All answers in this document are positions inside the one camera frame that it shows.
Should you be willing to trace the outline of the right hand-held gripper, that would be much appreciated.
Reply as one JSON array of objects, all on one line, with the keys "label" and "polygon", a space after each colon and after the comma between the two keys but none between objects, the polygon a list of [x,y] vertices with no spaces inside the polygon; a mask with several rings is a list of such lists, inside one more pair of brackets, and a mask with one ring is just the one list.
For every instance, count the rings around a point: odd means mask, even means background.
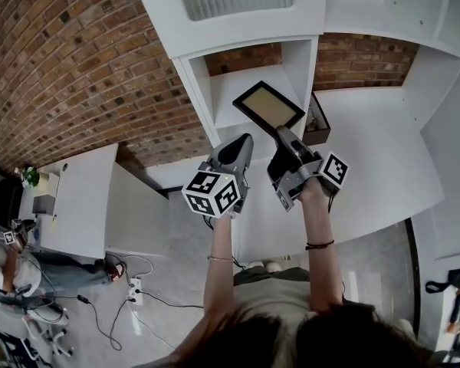
[{"label": "right hand-held gripper", "polygon": [[330,212],[349,166],[332,152],[323,158],[318,152],[311,151],[286,126],[279,126],[277,135],[278,148],[267,172],[284,210],[288,212],[294,206],[294,200],[302,193],[307,180],[315,178],[329,198],[327,207]]}]

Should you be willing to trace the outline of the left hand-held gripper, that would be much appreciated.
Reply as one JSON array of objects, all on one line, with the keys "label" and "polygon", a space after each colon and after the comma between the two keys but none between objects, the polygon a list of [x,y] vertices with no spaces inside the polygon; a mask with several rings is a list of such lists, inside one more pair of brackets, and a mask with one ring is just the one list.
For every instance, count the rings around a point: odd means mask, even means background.
[{"label": "left hand-held gripper", "polygon": [[250,133],[233,136],[214,148],[208,162],[201,163],[182,188],[190,210],[214,219],[241,214],[249,190],[245,172],[253,149]]}]

